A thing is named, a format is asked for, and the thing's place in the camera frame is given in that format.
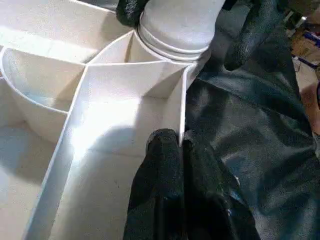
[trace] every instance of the cylindrical plastic pipe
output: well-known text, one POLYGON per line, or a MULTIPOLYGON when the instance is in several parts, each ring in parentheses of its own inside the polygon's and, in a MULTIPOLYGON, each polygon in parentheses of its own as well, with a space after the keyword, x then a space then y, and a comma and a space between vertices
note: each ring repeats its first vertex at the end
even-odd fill
POLYGON ((138 32, 152 50, 169 59, 199 59, 215 35, 216 19, 225 0, 150 0, 138 32))

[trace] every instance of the black leather material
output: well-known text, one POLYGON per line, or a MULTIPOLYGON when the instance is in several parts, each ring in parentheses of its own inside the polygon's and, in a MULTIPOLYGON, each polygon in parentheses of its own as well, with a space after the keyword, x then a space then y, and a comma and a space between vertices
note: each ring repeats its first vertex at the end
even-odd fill
POLYGON ((320 164, 283 26, 240 69, 223 67, 248 11, 237 3, 220 13, 186 125, 238 177, 261 239, 319 239, 320 164))
POLYGON ((182 146, 189 240, 259 240, 238 181, 214 149, 186 132, 182 146))
POLYGON ((259 240, 236 178, 189 131, 154 132, 131 188, 124 240, 259 240))

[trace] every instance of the white plastic part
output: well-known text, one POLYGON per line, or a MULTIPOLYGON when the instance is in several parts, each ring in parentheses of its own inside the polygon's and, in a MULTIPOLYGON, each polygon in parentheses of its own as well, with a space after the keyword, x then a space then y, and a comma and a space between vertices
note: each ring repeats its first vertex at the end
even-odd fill
POLYGON ((24 122, 0 77, 0 239, 22 238, 54 149, 24 122))
POLYGON ((112 11, 75 0, 0 1, 0 45, 88 62, 130 29, 112 11))
POLYGON ((149 135, 184 125, 187 80, 167 64, 87 67, 26 239, 121 239, 149 135))
POLYGON ((186 90, 208 56, 173 61, 75 0, 0 1, 0 45, 0 236, 21 239, 31 216, 25 240, 120 239, 147 138, 171 128, 182 142, 186 90))
POLYGON ((0 69, 29 126, 56 143, 85 65, 6 48, 0 69))
POLYGON ((225 0, 149 0, 138 27, 148 47, 169 59, 195 61, 208 50, 225 0))

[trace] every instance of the white plastic compartment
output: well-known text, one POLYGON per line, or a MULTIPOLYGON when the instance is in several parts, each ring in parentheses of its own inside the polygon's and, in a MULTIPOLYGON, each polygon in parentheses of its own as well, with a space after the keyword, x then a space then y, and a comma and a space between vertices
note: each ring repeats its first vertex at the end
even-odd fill
POLYGON ((0 0, 0 239, 23 238, 82 63, 130 30, 74 0, 0 0))
POLYGON ((29 126, 56 143, 85 64, 4 48, 0 69, 29 126))
POLYGON ((85 63, 129 30, 76 0, 0 1, 0 45, 40 56, 85 63))
POLYGON ((24 122, 0 77, 0 239, 22 238, 55 146, 24 122))
POLYGON ((25 239, 122 238, 149 135, 182 138, 183 73, 165 61, 87 66, 25 239))
POLYGON ((74 0, 0 1, 2 45, 0 238, 121 239, 147 138, 182 139, 200 61, 159 56, 113 12, 74 0))

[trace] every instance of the black rubber glove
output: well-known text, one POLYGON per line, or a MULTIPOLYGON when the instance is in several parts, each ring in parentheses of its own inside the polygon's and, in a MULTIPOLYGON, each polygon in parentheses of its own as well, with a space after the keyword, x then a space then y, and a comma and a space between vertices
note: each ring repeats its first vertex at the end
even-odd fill
POLYGON ((236 178, 187 132, 155 131, 132 183, 124 240, 259 240, 236 178))
MULTIPOLYGON (((116 14, 118 20, 127 26, 136 27, 140 15, 149 0, 119 0, 116 14)), ((230 9, 234 0, 227 0, 225 9, 230 9)), ((253 52, 266 40, 273 29, 284 18, 287 0, 255 0, 242 31, 230 46, 226 58, 225 68, 233 71, 241 67, 253 52)))

